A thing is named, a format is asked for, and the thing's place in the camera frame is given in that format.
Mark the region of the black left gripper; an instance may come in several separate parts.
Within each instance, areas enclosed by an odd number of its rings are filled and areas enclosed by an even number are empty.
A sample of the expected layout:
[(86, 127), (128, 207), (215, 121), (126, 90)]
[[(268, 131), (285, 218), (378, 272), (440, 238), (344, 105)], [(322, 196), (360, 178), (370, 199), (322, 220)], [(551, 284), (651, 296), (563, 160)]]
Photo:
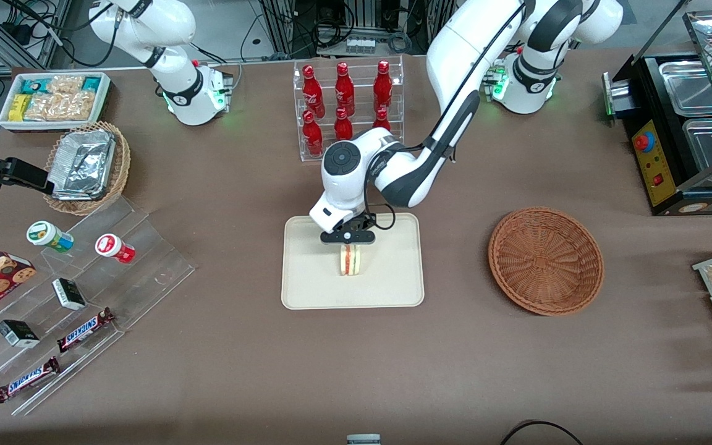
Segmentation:
[(344, 245), (360, 245), (360, 252), (365, 246), (373, 244), (376, 236), (371, 228), (376, 226), (375, 214), (360, 214), (350, 221), (343, 222), (336, 226), (331, 233), (322, 232), (320, 242), (324, 245), (336, 245), (339, 253), (344, 251)]

